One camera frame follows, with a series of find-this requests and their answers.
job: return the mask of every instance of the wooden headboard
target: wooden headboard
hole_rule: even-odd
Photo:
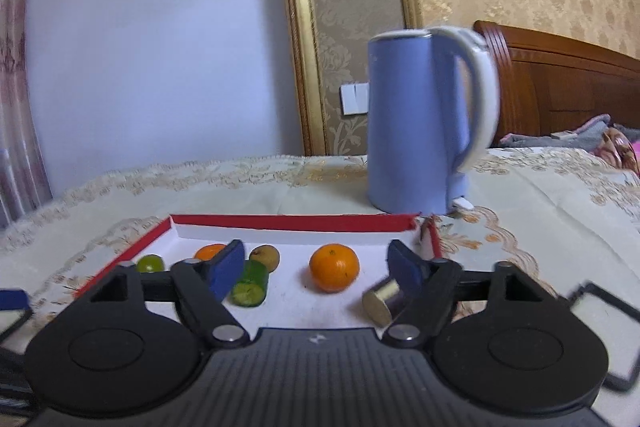
[[[594,44],[476,21],[500,79],[496,141],[509,132],[543,136],[609,113],[640,128],[640,60]]]

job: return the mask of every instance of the white kettle handle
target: white kettle handle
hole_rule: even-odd
[[[500,87],[494,60],[484,38],[473,30],[455,26],[428,28],[432,34],[452,40],[471,73],[472,119],[469,144],[455,159],[454,168],[467,172],[491,145],[500,115]]]

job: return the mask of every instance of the curtain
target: curtain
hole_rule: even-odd
[[[25,0],[0,0],[0,227],[51,199],[24,60]]]

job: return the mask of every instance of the tablecloth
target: tablecloth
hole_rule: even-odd
[[[560,295],[593,280],[640,307],[640,182],[634,174],[584,151],[532,148],[490,150],[469,178],[475,209],[438,218],[447,257],[481,270],[510,260]],[[26,289],[35,310],[5,346],[24,349],[75,289],[169,213],[377,213],[366,185],[365,156],[273,156],[108,172],[0,238],[0,287]],[[481,306],[468,303],[459,311]],[[587,315],[612,367],[628,367],[640,327],[614,314]],[[637,427],[640,390],[603,390],[594,408],[616,427]]]

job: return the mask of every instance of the orange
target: orange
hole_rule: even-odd
[[[194,255],[194,258],[200,259],[201,261],[208,261],[209,259],[213,259],[213,256],[225,247],[226,245],[223,245],[222,243],[207,245],[206,247],[200,248],[196,252],[196,255]]]
[[[341,292],[356,280],[360,262],[356,253],[345,245],[324,245],[309,259],[309,270],[321,290]]]

